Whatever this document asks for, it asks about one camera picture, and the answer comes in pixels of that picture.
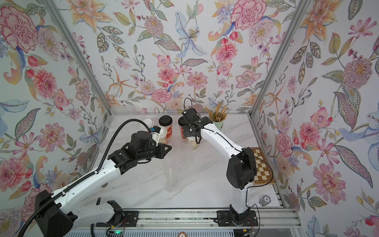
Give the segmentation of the cream cup white lid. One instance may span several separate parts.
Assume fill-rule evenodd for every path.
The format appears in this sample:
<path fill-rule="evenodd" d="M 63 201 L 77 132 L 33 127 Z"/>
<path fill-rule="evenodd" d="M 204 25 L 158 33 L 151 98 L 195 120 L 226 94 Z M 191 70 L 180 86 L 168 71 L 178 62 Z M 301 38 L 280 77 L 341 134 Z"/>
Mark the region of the cream cup white lid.
<path fill-rule="evenodd" d="M 159 126 L 161 128 L 161 139 L 159 141 L 159 143 L 163 143 L 163 144 L 167 144 L 167 130 L 165 127 L 163 126 Z"/>
<path fill-rule="evenodd" d="M 187 146 L 192 150 L 196 150 L 200 143 L 200 138 L 198 137 L 188 137 L 187 138 Z"/>

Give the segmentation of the clear plastic carrier bag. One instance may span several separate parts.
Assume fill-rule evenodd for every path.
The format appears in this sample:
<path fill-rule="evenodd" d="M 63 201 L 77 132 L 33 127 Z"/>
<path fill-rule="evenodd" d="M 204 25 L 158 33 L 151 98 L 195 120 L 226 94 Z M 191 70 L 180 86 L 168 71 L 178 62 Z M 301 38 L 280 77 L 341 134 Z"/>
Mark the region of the clear plastic carrier bag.
<path fill-rule="evenodd" d="M 206 176 L 213 164 L 210 148 L 173 148 L 162 160 L 165 174 L 165 189 L 172 193 Z"/>

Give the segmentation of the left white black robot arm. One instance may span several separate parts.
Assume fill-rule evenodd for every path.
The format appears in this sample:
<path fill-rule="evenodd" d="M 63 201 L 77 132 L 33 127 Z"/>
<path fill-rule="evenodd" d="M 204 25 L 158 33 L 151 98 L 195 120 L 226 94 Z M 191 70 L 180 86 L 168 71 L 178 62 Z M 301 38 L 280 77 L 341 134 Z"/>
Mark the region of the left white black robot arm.
<path fill-rule="evenodd" d="M 105 183 L 123 175 L 130 169 L 153 158 L 163 159 L 172 147 L 157 143 L 148 132 L 139 131 L 131 141 L 114 151 L 103 165 L 89 172 L 65 188 L 50 194 L 41 192 L 36 197 L 35 218 L 45 237 L 63 237 L 72 229 L 105 223 L 117 226 L 127 220 L 120 205 L 108 201 L 94 207 L 80 207 L 79 204 Z"/>

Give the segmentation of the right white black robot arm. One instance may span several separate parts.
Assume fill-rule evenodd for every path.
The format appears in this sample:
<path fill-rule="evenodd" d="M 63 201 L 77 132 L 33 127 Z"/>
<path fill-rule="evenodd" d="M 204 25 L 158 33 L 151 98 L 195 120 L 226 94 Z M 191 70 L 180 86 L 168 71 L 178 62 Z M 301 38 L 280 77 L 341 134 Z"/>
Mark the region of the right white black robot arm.
<path fill-rule="evenodd" d="M 252 149 L 243 148 L 226 137 L 209 117 L 200 117 L 194 108 L 182 112 L 184 119 L 183 135 L 194 137 L 196 141 L 206 140 L 218 152 L 228 159 L 226 177 L 233 186 L 231 212 L 236 215 L 247 215 L 246 204 L 248 185 L 254 182 L 257 175 L 255 155 Z"/>

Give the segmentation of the red cup black lid right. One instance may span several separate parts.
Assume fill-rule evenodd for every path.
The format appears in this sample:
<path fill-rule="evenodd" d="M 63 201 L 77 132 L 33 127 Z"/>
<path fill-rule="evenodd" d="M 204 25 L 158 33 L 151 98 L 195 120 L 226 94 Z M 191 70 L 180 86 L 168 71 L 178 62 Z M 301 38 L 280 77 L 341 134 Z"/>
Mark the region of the red cup black lid right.
<path fill-rule="evenodd" d="M 184 119 L 184 117 L 180 117 L 178 119 L 178 125 L 182 139 L 186 139 L 185 128 L 188 126 L 188 122 Z"/>

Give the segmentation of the red cup black lid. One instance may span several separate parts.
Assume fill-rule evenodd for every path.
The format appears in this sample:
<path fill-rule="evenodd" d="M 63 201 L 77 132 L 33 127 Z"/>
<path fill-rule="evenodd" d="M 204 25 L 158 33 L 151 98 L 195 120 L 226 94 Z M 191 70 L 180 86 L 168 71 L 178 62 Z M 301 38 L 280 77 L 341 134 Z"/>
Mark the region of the red cup black lid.
<path fill-rule="evenodd" d="M 186 139 L 185 128 L 188 126 L 188 122 L 184 119 L 184 117 L 180 117 L 178 119 L 178 125 L 182 139 Z"/>
<path fill-rule="evenodd" d="M 168 115 L 161 116 L 159 119 L 160 126 L 163 126 L 167 130 L 167 139 L 170 139 L 172 137 L 172 125 L 173 125 L 173 118 Z"/>

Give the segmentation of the green straw holder cup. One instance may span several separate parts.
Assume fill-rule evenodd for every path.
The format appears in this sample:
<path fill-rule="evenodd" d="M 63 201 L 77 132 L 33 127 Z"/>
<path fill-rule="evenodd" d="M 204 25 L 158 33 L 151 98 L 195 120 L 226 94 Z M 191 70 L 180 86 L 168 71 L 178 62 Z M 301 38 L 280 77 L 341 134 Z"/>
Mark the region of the green straw holder cup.
<path fill-rule="evenodd" d="M 220 130 L 222 131 L 223 129 L 223 126 L 224 126 L 224 119 L 221 119 L 221 118 L 215 118 L 213 120 L 213 123 L 215 124 L 215 126 Z"/>

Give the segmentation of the red cup black lid left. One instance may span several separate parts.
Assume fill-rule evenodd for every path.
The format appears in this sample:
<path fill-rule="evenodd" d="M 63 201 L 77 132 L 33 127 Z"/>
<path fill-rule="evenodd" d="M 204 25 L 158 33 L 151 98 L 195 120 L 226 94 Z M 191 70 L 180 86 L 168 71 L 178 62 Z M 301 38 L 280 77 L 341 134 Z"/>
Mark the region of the red cup black lid left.
<path fill-rule="evenodd" d="M 163 126 L 167 130 L 167 139 L 170 139 L 172 137 L 172 125 L 173 125 L 173 118 L 168 115 L 161 116 L 159 119 L 160 126 Z"/>

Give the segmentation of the red cup white lid left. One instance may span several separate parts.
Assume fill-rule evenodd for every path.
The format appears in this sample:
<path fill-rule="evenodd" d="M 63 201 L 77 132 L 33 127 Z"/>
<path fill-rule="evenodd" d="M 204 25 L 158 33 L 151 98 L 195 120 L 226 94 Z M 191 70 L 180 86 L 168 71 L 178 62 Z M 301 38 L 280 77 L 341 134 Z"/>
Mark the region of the red cup white lid left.
<path fill-rule="evenodd" d="M 153 120 L 147 118 L 142 120 L 142 122 L 145 124 L 143 125 L 142 123 L 140 124 L 140 128 L 142 131 L 148 131 L 151 132 L 151 129 L 154 127 L 155 123 Z"/>

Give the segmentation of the wooden chessboard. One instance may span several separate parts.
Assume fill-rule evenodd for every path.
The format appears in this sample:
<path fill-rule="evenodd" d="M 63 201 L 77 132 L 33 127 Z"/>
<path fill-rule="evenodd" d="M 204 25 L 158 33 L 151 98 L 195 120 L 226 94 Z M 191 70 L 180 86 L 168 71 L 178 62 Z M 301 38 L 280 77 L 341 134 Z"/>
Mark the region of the wooden chessboard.
<path fill-rule="evenodd" d="M 274 184 L 275 178 L 273 171 L 268 164 L 268 161 L 260 147 L 251 148 L 254 152 L 257 174 L 254 178 L 254 186 L 264 186 L 267 184 Z"/>

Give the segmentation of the small round silver tin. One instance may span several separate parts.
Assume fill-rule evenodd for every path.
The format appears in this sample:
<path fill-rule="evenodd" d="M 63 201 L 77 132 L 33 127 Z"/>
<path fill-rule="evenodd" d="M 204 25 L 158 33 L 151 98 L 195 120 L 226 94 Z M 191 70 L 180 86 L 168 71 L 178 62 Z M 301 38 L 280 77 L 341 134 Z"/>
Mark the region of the small round silver tin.
<path fill-rule="evenodd" d="M 259 199 L 259 204 L 262 207 L 265 207 L 270 203 L 271 203 L 271 198 L 268 195 L 264 195 L 264 196 L 260 197 L 260 199 Z"/>

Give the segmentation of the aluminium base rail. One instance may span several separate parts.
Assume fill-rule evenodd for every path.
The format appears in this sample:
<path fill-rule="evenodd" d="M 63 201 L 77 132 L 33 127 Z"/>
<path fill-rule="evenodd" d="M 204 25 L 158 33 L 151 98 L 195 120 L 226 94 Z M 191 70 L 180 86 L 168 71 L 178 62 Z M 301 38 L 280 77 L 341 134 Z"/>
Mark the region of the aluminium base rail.
<path fill-rule="evenodd" d="M 111 207 L 76 207 L 67 217 L 70 230 L 87 227 L 119 227 L 135 229 L 258 229 L 301 228 L 295 211 L 284 208 L 251 207 L 242 214 L 231 208 L 206 209 L 119 209 Z"/>

